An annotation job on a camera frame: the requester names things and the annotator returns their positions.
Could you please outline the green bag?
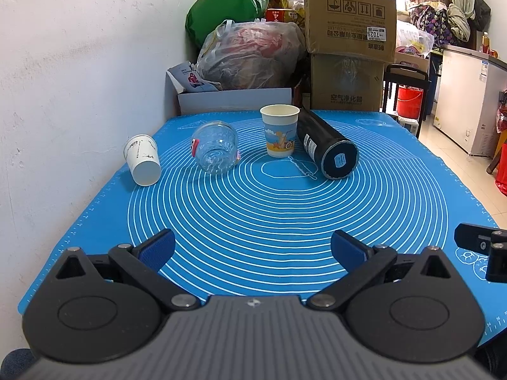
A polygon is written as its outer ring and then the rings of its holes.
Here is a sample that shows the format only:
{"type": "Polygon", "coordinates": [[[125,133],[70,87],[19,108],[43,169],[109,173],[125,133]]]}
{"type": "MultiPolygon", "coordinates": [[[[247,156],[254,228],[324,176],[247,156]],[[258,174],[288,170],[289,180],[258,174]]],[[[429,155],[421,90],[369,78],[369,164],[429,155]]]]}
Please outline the green bag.
{"type": "Polygon", "coordinates": [[[264,16],[269,0],[197,0],[186,15],[191,42],[201,48],[209,33],[223,21],[251,22],[264,16]]]}

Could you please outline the floral bag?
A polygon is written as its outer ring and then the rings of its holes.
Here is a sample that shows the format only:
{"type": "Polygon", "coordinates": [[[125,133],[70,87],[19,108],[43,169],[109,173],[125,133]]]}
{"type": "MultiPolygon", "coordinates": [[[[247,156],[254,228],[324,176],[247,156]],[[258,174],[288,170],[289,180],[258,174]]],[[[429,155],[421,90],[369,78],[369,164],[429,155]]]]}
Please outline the floral bag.
{"type": "Polygon", "coordinates": [[[410,17],[417,29],[434,37],[433,51],[441,51],[443,46],[458,46],[459,41],[450,29],[446,9],[434,9],[422,4],[410,10],[410,17]]]}

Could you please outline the clear plastic bag with clothes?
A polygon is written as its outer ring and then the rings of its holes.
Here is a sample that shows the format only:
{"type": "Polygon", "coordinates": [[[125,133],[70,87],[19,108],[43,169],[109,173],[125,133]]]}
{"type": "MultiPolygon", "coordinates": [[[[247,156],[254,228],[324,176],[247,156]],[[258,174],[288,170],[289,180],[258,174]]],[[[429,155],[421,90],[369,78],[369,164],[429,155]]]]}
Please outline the clear plastic bag with clothes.
{"type": "Polygon", "coordinates": [[[293,22],[222,22],[198,54],[200,76],[224,90],[283,87],[306,52],[293,22]]]}

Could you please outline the white chest freezer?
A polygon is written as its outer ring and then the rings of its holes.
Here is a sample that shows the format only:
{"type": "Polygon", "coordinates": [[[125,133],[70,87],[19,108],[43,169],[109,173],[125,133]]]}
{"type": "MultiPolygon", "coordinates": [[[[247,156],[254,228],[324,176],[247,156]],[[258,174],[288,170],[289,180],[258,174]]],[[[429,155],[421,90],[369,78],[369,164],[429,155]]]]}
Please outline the white chest freezer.
{"type": "Polygon", "coordinates": [[[483,52],[445,46],[434,126],[472,156],[495,153],[496,113],[506,90],[506,62],[483,52]]]}

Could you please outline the white open cardboard box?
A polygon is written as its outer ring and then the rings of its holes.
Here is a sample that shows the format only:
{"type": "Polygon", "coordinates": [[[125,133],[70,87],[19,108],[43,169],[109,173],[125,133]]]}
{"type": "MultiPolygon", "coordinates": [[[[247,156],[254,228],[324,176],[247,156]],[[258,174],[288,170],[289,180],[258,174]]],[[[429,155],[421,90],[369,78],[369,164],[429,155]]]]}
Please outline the white open cardboard box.
{"type": "Polygon", "coordinates": [[[210,91],[192,64],[184,62],[166,71],[166,94],[174,102],[179,115],[208,112],[258,111],[265,105],[291,104],[289,87],[210,91]]]}

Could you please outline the black cylindrical bottle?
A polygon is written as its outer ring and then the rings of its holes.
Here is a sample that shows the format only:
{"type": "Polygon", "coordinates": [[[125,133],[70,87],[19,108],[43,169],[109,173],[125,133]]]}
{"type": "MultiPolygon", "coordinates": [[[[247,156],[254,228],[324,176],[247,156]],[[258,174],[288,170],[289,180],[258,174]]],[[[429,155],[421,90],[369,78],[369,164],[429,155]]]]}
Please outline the black cylindrical bottle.
{"type": "Polygon", "coordinates": [[[346,178],[358,163],[359,151],[355,143],[304,108],[298,114],[297,137],[327,179],[346,178]]]}

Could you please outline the white paper cup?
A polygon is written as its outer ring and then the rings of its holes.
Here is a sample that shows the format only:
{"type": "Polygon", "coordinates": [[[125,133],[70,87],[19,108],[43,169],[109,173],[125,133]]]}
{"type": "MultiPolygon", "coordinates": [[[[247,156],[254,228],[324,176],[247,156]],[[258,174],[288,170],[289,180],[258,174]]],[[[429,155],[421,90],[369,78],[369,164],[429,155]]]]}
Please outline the white paper cup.
{"type": "Polygon", "coordinates": [[[151,136],[140,134],[131,137],[124,146],[123,155],[137,185],[147,187],[159,180],[162,167],[157,143],[151,136]]]}

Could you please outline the black chair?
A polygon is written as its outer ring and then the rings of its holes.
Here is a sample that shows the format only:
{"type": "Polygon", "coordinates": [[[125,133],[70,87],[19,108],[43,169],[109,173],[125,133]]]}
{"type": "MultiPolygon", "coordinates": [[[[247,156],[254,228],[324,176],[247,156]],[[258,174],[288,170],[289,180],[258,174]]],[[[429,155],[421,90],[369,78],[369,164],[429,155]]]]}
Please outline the black chair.
{"type": "Polygon", "coordinates": [[[418,128],[415,133],[419,136],[422,122],[425,118],[424,106],[430,87],[429,75],[423,71],[404,64],[388,64],[383,73],[383,92],[381,111],[388,112],[388,101],[394,99],[393,113],[399,117],[398,105],[403,102],[416,100],[419,104],[416,120],[418,128]]]}

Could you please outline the paper cup with beach print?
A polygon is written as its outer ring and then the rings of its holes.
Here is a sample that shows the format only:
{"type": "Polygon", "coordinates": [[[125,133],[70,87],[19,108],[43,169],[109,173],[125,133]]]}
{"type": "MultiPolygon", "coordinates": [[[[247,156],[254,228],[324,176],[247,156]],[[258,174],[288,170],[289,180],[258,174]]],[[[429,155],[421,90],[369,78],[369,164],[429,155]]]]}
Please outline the paper cup with beach print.
{"type": "Polygon", "coordinates": [[[267,154],[285,158],[293,154],[300,108],[295,105],[265,105],[260,109],[267,154]]]}

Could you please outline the lower cardboard box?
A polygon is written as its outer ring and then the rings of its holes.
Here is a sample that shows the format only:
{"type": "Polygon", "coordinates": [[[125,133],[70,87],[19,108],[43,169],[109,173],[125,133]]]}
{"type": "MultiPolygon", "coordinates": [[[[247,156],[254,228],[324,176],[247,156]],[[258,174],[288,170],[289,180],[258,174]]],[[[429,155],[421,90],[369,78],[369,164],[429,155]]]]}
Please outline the lower cardboard box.
{"type": "Polygon", "coordinates": [[[311,108],[379,111],[384,63],[337,55],[311,55],[311,108]]]}

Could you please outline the red bucket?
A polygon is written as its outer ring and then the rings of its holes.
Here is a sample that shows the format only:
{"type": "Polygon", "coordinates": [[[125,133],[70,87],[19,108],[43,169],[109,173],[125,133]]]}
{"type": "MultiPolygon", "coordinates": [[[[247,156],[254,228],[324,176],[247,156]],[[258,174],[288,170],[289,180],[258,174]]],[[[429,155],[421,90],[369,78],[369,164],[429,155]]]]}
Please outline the red bucket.
{"type": "Polygon", "coordinates": [[[399,86],[396,111],[400,117],[418,119],[424,91],[420,88],[399,86]]]}

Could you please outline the clear glass jar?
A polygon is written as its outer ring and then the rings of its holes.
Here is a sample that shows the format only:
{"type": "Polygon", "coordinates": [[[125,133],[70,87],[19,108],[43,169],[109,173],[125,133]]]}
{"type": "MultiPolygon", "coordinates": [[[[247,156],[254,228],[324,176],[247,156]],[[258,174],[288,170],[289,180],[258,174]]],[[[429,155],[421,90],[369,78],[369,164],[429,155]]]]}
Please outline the clear glass jar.
{"type": "Polygon", "coordinates": [[[239,163],[238,144],[238,134],[230,124],[211,121],[202,124],[193,133],[191,155],[204,172],[223,174],[239,163]]]}

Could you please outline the upper cardboard box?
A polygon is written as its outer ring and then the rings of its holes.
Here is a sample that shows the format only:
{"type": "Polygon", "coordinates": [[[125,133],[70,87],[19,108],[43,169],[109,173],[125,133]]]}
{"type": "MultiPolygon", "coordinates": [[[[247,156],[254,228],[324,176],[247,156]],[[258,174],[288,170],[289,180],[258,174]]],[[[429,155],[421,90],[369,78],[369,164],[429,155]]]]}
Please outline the upper cardboard box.
{"type": "Polygon", "coordinates": [[[395,59],[396,0],[304,0],[304,10],[310,53],[395,59]]]}

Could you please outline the blue silicone baking mat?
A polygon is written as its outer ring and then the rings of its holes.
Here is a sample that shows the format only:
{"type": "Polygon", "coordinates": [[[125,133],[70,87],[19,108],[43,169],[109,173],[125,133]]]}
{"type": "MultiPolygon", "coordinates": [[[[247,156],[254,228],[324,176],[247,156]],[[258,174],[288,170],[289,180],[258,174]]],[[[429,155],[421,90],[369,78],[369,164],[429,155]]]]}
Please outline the blue silicone baking mat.
{"type": "Polygon", "coordinates": [[[127,167],[118,170],[55,245],[41,273],[67,248],[102,254],[168,228],[176,249],[161,272],[198,298],[306,299],[344,274],[330,251],[340,229],[401,254],[441,248],[484,311],[485,338],[499,334],[506,326],[506,287],[486,280],[486,256],[454,241],[461,223],[494,225],[483,205],[441,158],[387,115],[325,111],[322,117],[358,147],[359,161],[344,179],[326,179],[302,148],[284,159],[269,156],[257,112],[169,120],[154,136],[158,182],[140,187],[127,167]],[[230,124],[239,138],[241,159],[223,174],[204,172],[191,155],[193,133],[211,121],[230,124]]]}

